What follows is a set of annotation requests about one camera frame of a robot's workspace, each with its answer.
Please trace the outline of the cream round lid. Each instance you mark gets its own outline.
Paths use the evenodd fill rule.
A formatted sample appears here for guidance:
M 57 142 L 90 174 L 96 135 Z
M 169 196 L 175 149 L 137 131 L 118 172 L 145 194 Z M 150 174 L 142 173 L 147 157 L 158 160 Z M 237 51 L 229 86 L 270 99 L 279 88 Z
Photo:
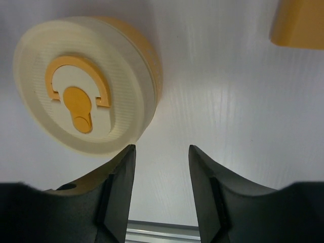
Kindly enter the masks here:
M 150 71 L 120 31 L 94 16 L 36 25 L 13 58 L 19 94 L 38 124 L 76 151 L 112 155 L 138 141 L 155 114 Z

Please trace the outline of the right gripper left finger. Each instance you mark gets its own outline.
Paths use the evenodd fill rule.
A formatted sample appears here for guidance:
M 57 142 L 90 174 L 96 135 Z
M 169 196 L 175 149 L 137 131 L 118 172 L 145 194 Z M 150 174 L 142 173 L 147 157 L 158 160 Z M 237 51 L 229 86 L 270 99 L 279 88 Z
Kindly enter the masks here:
M 1 242 L 124 242 L 136 147 L 58 189 L 1 184 Z

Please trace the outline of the yellow round lunch box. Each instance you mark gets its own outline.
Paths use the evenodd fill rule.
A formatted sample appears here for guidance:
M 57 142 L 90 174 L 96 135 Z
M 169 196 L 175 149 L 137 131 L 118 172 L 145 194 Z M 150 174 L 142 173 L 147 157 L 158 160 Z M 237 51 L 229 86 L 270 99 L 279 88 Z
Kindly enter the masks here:
M 125 21 L 106 16 L 95 16 L 94 18 L 99 19 L 120 31 L 139 52 L 150 71 L 153 87 L 155 88 L 156 93 L 156 104 L 158 104 L 163 91 L 163 67 L 153 45 L 141 31 Z

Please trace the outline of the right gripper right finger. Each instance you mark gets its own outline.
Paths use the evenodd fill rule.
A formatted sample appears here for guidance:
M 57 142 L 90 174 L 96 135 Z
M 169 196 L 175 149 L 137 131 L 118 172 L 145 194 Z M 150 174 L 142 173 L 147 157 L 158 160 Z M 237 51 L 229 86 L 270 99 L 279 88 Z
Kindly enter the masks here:
M 275 190 L 188 153 L 201 242 L 323 242 L 323 183 Z

